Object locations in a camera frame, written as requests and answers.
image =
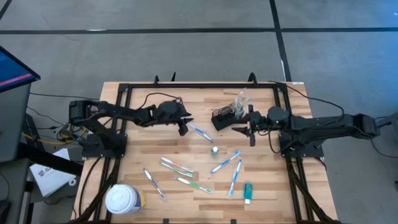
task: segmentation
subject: gray carpet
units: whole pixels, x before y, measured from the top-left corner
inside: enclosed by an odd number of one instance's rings
[[[0,7],[5,3],[0,0]],[[398,27],[398,3],[276,0],[282,28]],[[13,0],[0,30],[273,27],[269,1]],[[293,81],[310,96],[347,113],[386,116],[398,111],[398,32],[283,33]],[[99,97],[105,81],[283,81],[275,33],[0,35],[0,45],[42,76],[32,91]],[[29,106],[61,122],[70,99],[30,96]],[[310,102],[314,116],[340,111]],[[34,116],[37,126],[51,126]],[[51,135],[50,131],[41,131]],[[398,156],[396,133],[382,130],[380,151]],[[382,157],[369,141],[323,145],[339,219],[397,223],[398,159]],[[34,223],[66,222],[73,199],[38,204]]]

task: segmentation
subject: blue toothbrush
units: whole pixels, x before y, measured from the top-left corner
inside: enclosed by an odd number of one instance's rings
[[[202,130],[198,129],[197,127],[195,127],[193,124],[188,123],[189,126],[191,126],[193,128],[193,130],[195,130],[198,134],[200,134],[201,136],[207,138],[207,140],[209,140],[211,143],[213,143],[213,139],[211,137],[209,137],[207,134],[205,134]]]
[[[234,186],[235,186],[236,178],[239,174],[239,170],[241,169],[241,165],[242,165],[242,159],[239,159],[239,161],[235,167],[234,177],[232,178],[231,188],[229,189],[229,193],[228,193],[228,196],[230,196],[230,197],[234,194]]]
[[[226,164],[228,164],[229,162],[231,162],[231,160],[233,160],[235,157],[237,157],[238,155],[240,155],[241,151],[236,151],[235,155],[233,157],[231,157],[230,159],[227,159],[225,162],[223,162],[222,164],[218,165],[216,168],[214,168],[210,173],[214,174],[216,171],[218,171],[219,169],[221,169],[223,166],[225,166]]]

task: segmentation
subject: green toothbrush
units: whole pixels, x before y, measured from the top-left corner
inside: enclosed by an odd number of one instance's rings
[[[177,180],[183,182],[184,184],[191,185],[192,187],[196,187],[196,188],[198,188],[198,189],[200,189],[200,190],[204,190],[205,192],[207,192],[207,193],[209,193],[209,194],[212,194],[212,193],[213,193],[212,190],[206,189],[206,188],[204,188],[204,187],[200,187],[199,185],[195,184],[194,182],[190,182],[189,180],[185,180],[185,179],[183,179],[183,178],[181,178],[181,177],[177,177]]]

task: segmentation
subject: toothbrush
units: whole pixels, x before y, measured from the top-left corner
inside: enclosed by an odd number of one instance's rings
[[[223,162],[222,164],[218,165],[216,168],[214,168],[210,173],[214,174],[216,171],[218,171],[219,169],[221,169],[223,166],[225,166],[226,164],[228,164],[229,162],[231,162],[231,160],[233,160],[235,157],[237,157],[238,155],[240,155],[241,151],[236,151],[235,155],[233,157],[231,157],[230,159],[227,159],[225,162]]]
[[[148,170],[144,169],[144,173],[145,175],[148,177],[148,179],[150,181],[152,181],[152,184],[154,185],[154,187],[156,188],[156,190],[160,193],[160,196],[162,197],[163,200],[166,200],[166,196],[160,191],[159,187],[157,186],[156,182],[154,179],[152,179],[152,177],[150,176]]]
[[[198,134],[202,135],[203,137],[207,138],[207,140],[209,140],[211,143],[213,143],[213,139],[211,137],[209,137],[207,134],[205,134],[203,131],[201,131],[200,129],[198,129],[197,127],[195,127],[193,124],[188,123],[189,126],[191,126]]]
[[[182,175],[186,175],[187,177],[193,177],[193,174],[192,173],[184,173],[184,172],[181,172],[181,171],[179,171],[177,168],[175,168],[174,166],[170,166],[170,165],[168,165],[168,164],[166,164],[166,163],[164,163],[164,162],[160,162],[160,164],[162,164],[163,166],[166,166],[166,167],[168,167],[168,168],[170,168],[170,169],[172,169],[172,170],[174,170],[175,172],[178,172],[179,174],[182,174]]]
[[[242,165],[242,159],[239,159],[239,161],[238,161],[238,163],[236,164],[236,167],[235,167],[234,176],[232,178],[232,183],[231,183],[231,188],[229,189],[229,193],[228,193],[228,196],[230,196],[230,197],[234,194],[234,186],[235,186],[236,178],[237,178],[237,176],[239,174],[239,170],[241,168],[241,165]]]
[[[212,194],[212,193],[213,193],[212,190],[206,189],[206,188],[204,188],[204,187],[200,187],[199,185],[195,184],[194,182],[191,182],[191,181],[189,181],[189,180],[185,180],[185,179],[183,179],[183,178],[181,178],[181,177],[177,177],[177,180],[183,182],[184,184],[191,185],[192,187],[196,187],[196,188],[198,188],[198,189],[200,189],[200,190],[204,190],[205,192],[207,192],[207,193],[209,193],[209,194]]]
[[[185,169],[186,171],[193,173],[193,170],[188,169],[188,168],[186,168],[186,167],[184,167],[184,166],[181,166],[181,165],[179,165],[179,164],[176,164],[175,162],[171,161],[171,160],[168,159],[168,158],[162,157],[161,159],[162,159],[163,161],[165,161],[165,162],[168,162],[169,164],[173,164],[173,165],[175,165],[176,167],[179,167],[179,168],[181,168],[181,169]]]

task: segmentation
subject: wooden tabletop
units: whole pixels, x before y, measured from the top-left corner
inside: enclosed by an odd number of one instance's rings
[[[304,85],[289,85],[306,94]],[[104,83],[101,100],[115,103],[118,86],[118,82]],[[147,204],[136,214],[113,215],[113,223],[161,223],[164,218],[169,218],[170,223],[230,223],[231,219],[237,219],[238,223],[295,223],[285,159],[271,151],[268,137],[256,136],[256,146],[249,147],[247,137],[232,131],[230,127],[217,131],[210,121],[211,112],[232,103],[239,91],[240,89],[230,88],[133,89],[130,108],[139,107],[148,93],[161,92],[181,96],[187,111],[194,118],[195,126],[211,136],[214,143],[192,131],[190,127],[190,131],[181,137],[177,131],[178,126],[141,128],[128,122],[127,149],[121,160],[118,183],[128,184],[145,192]],[[245,95],[251,97],[250,104],[263,116],[267,114],[268,108],[275,105],[271,89],[247,89]],[[289,96],[294,115],[311,117],[306,98],[291,90]],[[171,99],[163,95],[150,96],[146,106],[158,105],[166,100]],[[277,132],[271,133],[271,142],[272,147],[279,150]],[[220,150],[217,157],[210,155],[213,146]],[[237,150],[241,151],[243,166],[236,181],[234,195],[229,198],[228,190],[237,160],[215,174],[210,174],[210,170],[230,158]],[[214,193],[208,194],[175,180],[177,173],[160,165],[161,157],[192,168],[195,171],[192,180],[213,190]],[[95,159],[88,159],[85,162],[82,180],[86,178],[94,161]],[[327,215],[337,218],[325,168],[312,158],[304,159],[304,167],[310,193]],[[98,191],[102,168],[103,159],[88,179],[83,197],[83,210]],[[143,168],[152,174],[167,201],[161,199],[144,175]],[[243,199],[243,184],[246,182],[253,185],[253,199],[250,205],[245,205]],[[80,195],[82,184],[83,181],[80,182],[77,195]],[[302,216],[305,218],[305,207],[300,193],[299,197]],[[75,202],[76,210],[78,202],[79,197]]]

